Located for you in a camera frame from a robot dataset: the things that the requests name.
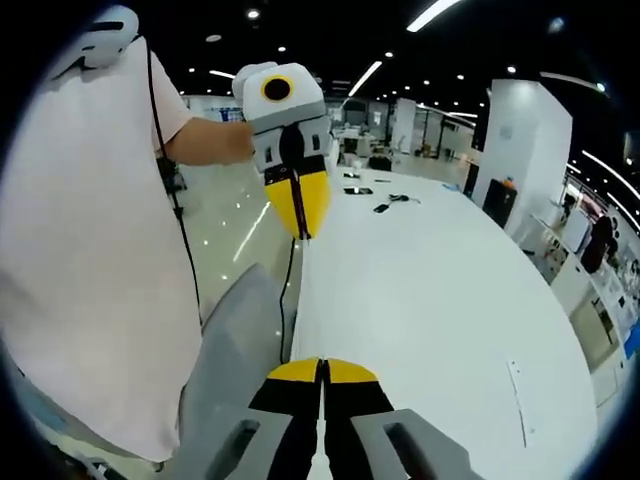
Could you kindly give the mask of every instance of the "black ceiling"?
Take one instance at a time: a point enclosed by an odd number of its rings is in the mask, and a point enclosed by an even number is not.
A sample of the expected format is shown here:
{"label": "black ceiling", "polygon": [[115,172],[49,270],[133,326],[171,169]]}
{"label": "black ceiling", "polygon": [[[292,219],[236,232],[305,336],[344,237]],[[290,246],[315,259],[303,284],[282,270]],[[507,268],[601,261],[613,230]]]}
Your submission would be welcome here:
{"label": "black ceiling", "polygon": [[[486,114],[486,89],[494,78],[540,80],[574,117],[572,157],[590,178],[607,173],[580,154],[584,149],[610,164],[640,187],[636,164],[623,158],[623,135],[640,131],[640,95],[631,69],[635,18],[629,2],[610,0],[462,0],[418,33],[409,23],[434,0],[240,0],[125,2],[138,12],[141,31],[180,90],[225,95],[229,79],[208,73],[237,72],[248,63],[298,62],[322,79],[327,96],[346,96],[348,88],[376,60],[382,67],[358,92],[365,98],[392,91],[444,110]],[[249,20],[256,8],[260,17]],[[553,19],[564,27],[551,33]],[[206,43],[219,34],[222,39]],[[279,53],[278,47],[286,47]],[[394,57],[386,58],[391,51]],[[578,77],[606,85],[606,95],[540,72]],[[464,80],[456,76],[464,75]],[[336,85],[335,80],[351,82]],[[630,202],[635,197],[619,182],[607,187]]]}

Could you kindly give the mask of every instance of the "white wall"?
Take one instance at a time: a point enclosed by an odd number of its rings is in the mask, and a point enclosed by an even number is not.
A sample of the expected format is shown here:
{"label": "white wall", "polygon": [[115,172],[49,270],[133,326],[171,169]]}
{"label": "white wall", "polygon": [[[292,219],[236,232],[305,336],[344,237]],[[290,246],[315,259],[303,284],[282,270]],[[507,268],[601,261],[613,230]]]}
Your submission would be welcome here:
{"label": "white wall", "polygon": [[569,160],[573,118],[541,85],[536,98],[540,121],[525,190],[532,192],[532,202],[546,204],[549,199],[559,202]]}
{"label": "white wall", "polygon": [[391,135],[391,146],[402,153],[410,153],[413,123],[416,117],[416,102],[399,98],[396,103],[395,123]]}
{"label": "white wall", "polygon": [[529,211],[558,200],[573,119],[537,82],[494,80],[485,150],[473,201],[482,206],[491,179],[513,179],[518,196],[505,227],[513,234]]}

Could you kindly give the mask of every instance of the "reflective floor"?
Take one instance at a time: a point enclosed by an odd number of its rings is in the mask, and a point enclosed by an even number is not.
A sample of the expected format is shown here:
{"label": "reflective floor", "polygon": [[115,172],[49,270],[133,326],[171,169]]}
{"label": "reflective floor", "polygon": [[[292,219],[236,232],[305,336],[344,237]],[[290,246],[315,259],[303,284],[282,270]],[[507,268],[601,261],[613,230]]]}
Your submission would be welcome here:
{"label": "reflective floor", "polygon": [[[398,155],[393,170],[462,186],[466,164]],[[251,265],[261,263],[281,285],[284,282],[290,236],[267,201],[262,180],[252,163],[230,167],[180,167],[187,190],[178,193],[193,253],[201,313],[206,318],[234,281]],[[302,249],[294,251],[285,300],[292,305],[300,293]],[[101,457],[131,480],[154,476],[149,462],[123,458],[46,427],[43,432],[60,448]]]}

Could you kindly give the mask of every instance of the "black object on table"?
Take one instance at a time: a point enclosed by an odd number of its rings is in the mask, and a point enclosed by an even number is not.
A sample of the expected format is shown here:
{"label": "black object on table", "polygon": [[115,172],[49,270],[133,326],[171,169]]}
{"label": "black object on table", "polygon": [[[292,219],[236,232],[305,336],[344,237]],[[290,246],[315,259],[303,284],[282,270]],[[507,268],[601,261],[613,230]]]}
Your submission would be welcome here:
{"label": "black object on table", "polygon": [[372,168],[373,170],[390,172],[391,160],[389,160],[387,157],[371,157],[369,159],[369,168]]}
{"label": "black object on table", "polygon": [[469,164],[469,173],[467,174],[467,181],[464,184],[463,193],[465,196],[471,198],[471,194],[473,193],[473,189],[476,186],[476,180],[478,179],[478,171],[480,168],[475,163]]}
{"label": "black object on table", "polygon": [[507,224],[513,203],[516,200],[518,192],[513,188],[509,188],[495,178],[489,184],[487,196],[484,199],[482,210],[489,215],[494,222],[502,228]]}

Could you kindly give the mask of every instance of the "white tabletop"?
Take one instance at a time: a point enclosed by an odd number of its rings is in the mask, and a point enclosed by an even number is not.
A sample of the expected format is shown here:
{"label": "white tabletop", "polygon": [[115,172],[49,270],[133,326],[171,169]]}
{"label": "white tabletop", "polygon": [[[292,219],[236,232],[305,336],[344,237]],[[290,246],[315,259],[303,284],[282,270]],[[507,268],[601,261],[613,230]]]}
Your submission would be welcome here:
{"label": "white tabletop", "polygon": [[[428,179],[360,173],[374,195],[334,192],[323,229],[305,245],[294,359],[370,369],[395,408],[463,445],[486,480],[567,478],[595,442],[596,406],[549,287],[462,194]],[[422,204],[374,213],[389,193]],[[515,384],[511,361],[521,372]],[[522,423],[533,430],[526,447]]]}

